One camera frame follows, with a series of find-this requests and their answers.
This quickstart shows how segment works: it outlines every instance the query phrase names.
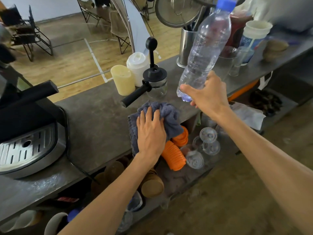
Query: counter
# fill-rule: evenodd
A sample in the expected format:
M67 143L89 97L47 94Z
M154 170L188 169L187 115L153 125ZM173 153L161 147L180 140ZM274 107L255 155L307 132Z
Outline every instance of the counter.
M299 45L289 47L284 56L273 63L260 61L262 52L260 47L251 62L241 68L239 76L224 79L227 84L227 94L233 94L312 47L313 39L304 38ZM183 122L197 114L198 109L183 102L176 95L178 80L183 72L183 69L176 65L176 59L177 56L174 56L158 64L167 70L168 77L167 95L159 101L173 104L180 111L180 121ZM120 104L122 98L117 93L114 82L111 81L56 103L68 113L71 158L85 171L96 172L130 151L127 116L135 113L139 106L151 99L145 94L128 108L123 108ZM193 172L195 170L185 168L178 173ZM58 192L83 178L84 175L65 157L48 168L20 180L0 176L0 224L54 197Z

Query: drip tray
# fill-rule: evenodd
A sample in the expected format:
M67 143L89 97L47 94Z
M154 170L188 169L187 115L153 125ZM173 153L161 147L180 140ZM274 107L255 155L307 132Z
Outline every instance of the drip tray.
M13 138L0 144L0 174L21 178L56 161L65 151L65 128L59 123Z

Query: power cord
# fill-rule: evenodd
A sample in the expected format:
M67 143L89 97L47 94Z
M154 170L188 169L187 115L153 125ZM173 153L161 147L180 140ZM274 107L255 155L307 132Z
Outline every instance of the power cord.
M100 184L99 181L97 181L94 177L92 177L88 172L83 170L81 167L77 166L72 159L70 158L70 153L71 153L71 141L70 141L70 131L69 131L69 122L68 122L68 117L67 114L64 110L63 107L57 106L60 108L60 110L63 112L64 118L65 118L65 135L66 135L66 150L65 150L65 155L68 161L77 169L79 170L82 174L84 174L86 177L88 177L90 180L96 182L97 184Z

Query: gray towel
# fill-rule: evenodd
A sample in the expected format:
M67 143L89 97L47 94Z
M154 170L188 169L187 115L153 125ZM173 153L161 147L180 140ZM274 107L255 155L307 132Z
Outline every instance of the gray towel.
M140 112L143 110L145 114L147 113L148 107L152 107L152 119L154 112L160 110L160 118L164 118L164 128L166 132L166 141L174 138L184 132L183 128L178 122L179 112L178 110L169 103L166 102L150 102L144 103L138 110L137 113L128 116L129 134L131 137L131 148L133 151L133 156L138 152L138 129L137 129L137 118L140 116Z

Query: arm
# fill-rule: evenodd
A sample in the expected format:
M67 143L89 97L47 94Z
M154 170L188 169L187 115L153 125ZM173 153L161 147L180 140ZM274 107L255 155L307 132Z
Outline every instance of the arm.
M313 234L313 171L257 134L229 108L226 84L211 71L205 87L182 85L199 107L232 138L275 200L305 234Z
M147 172L161 155L166 140L163 119L156 110L152 119L149 107L146 117L141 112L137 119L138 148L131 164L96 199L84 208L59 235L115 234L126 206Z

